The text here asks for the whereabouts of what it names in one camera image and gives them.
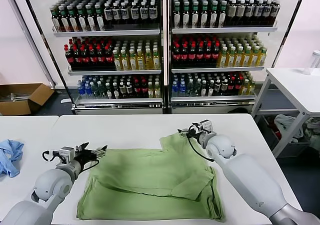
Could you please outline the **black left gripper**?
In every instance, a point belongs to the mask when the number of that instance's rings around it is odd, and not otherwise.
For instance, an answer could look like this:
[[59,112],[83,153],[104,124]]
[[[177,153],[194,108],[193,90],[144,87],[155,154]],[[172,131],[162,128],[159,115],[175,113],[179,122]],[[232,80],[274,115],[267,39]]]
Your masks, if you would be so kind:
[[[87,171],[94,168],[97,165],[97,160],[105,156],[108,146],[98,147],[95,150],[87,150],[86,147],[89,142],[82,143],[75,147],[75,157],[74,159],[80,164],[80,172]],[[95,162],[95,164],[85,168],[85,165],[90,162]]]

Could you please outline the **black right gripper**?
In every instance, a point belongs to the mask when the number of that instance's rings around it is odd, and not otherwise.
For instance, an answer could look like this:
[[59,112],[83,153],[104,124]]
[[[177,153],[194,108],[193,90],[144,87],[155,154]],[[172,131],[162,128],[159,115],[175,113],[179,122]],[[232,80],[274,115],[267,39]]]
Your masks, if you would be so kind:
[[182,138],[194,138],[198,143],[203,143],[205,137],[208,135],[207,130],[198,128],[191,128],[190,130],[188,128],[183,128],[178,129],[177,131]]

